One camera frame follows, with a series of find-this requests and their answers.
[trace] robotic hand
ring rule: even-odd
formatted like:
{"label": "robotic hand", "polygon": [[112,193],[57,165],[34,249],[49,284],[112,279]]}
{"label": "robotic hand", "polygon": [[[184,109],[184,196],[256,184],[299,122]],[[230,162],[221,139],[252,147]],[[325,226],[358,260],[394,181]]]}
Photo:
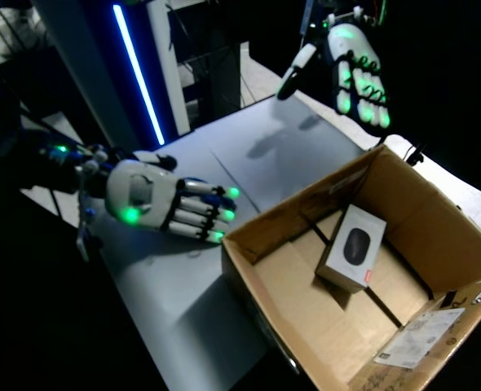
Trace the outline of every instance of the robotic hand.
{"label": "robotic hand", "polygon": [[374,26],[374,18],[363,15],[361,7],[353,12],[328,15],[313,43],[306,44],[296,55],[276,93],[287,99],[300,85],[300,78],[314,61],[331,68],[333,107],[351,117],[368,133],[382,137],[391,124],[387,96],[380,78],[380,59],[368,42],[361,24]]}
{"label": "robotic hand", "polygon": [[133,226],[220,243],[235,218],[239,190],[179,178],[156,166],[159,156],[152,152],[134,155],[139,160],[122,160],[111,171],[106,209]]}

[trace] table surface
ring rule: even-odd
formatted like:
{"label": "table surface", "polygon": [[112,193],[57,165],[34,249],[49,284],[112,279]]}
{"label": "table surface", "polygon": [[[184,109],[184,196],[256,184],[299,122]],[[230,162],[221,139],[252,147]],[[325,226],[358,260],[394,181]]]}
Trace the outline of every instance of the table surface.
{"label": "table surface", "polygon": [[[177,158],[181,177],[241,189],[234,227],[363,153],[294,97],[263,100],[160,152]],[[222,278],[220,246],[139,231],[98,210],[91,229],[168,388],[230,389],[267,347]]]}

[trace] white floor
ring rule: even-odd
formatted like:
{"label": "white floor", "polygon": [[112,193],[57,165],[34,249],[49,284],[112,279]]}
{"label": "white floor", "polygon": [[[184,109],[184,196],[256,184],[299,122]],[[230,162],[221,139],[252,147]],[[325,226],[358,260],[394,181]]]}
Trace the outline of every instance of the white floor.
{"label": "white floor", "polygon": [[[244,77],[244,80],[241,83],[241,92],[245,105],[254,102],[252,94],[255,99],[259,101],[260,99],[264,99],[275,93],[276,87],[280,83],[280,78],[249,57],[247,44],[244,44],[241,48],[240,66]],[[191,77],[191,74],[183,70],[181,67],[182,84],[188,84]],[[331,108],[318,103],[302,93],[297,93],[297,95],[312,110],[318,112],[318,114],[324,119],[337,126],[344,134],[362,148],[367,149],[377,143],[377,138],[366,134],[352,120],[344,116],[339,116]],[[51,125],[57,126],[68,135],[75,135],[72,127],[62,116],[53,116],[52,118],[49,118],[48,121]],[[389,137],[386,140],[386,144],[400,156],[404,156],[405,152],[411,147],[411,144],[400,136]],[[481,191],[478,191],[467,183],[454,177],[448,171],[442,169],[435,162],[427,158],[425,158],[424,163],[416,165],[415,170],[426,179],[433,182],[454,203],[459,205],[461,209],[481,228]],[[24,193],[55,213],[54,205],[47,189],[35,187],[31,191],[24,191]],[[76,226],[78,218],[77,200],[75,195],[67,195],[58,191],[56,191],[55,194],[60,203],[64,219],[70,224]]]}

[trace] blue light strip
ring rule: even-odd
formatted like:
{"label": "blue light strip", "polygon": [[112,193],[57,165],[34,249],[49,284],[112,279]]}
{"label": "blue light strip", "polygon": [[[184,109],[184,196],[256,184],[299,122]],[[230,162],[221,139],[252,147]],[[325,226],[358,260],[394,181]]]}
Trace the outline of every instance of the blue light strip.
{"label": "blue light strip", "polygon": [[160,145],[164,145],[165,138],[162,136],[159,122],[157,122],[156,112],[154,112],[153,110],[152,100],[150,99],[148,89],[146,88],[146,83],[144,82],[143,74],[141,73],[139,61],[137,60],[137,56],[135,55],[134,44],[132,43],[130,34],[128,33],[128,27],[126,26],[125,16],[123,15],[121,6],[114,5],[113,13],[116,16],[117,24],[119,25],[119,29],[121,30],[121,36],[123,37],[123,41],[125,42],[126,51],[128,52],[128,57],[130,58],[132,68],[134,69],[137,84],[139,84],[139,88],[141,89],[141,95],[143,96],[144,104],[146,105],[146,109],[148,110],[150,121],[152,121],[153,129],[156,132],[157,141]]}

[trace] black oval device image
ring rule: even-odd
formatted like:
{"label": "black oval device image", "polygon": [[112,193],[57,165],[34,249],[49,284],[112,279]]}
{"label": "black oval device image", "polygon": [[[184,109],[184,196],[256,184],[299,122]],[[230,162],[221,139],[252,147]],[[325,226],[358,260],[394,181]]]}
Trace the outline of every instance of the black oval device image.
{"label": "black oval device image", "polygon": [[362,265],[365,256],[368,253],[371,238],[369,234],[360,228],[353,228],[347,236],[346,245],[344,246],[344,257],[346,261],[352,265]]}

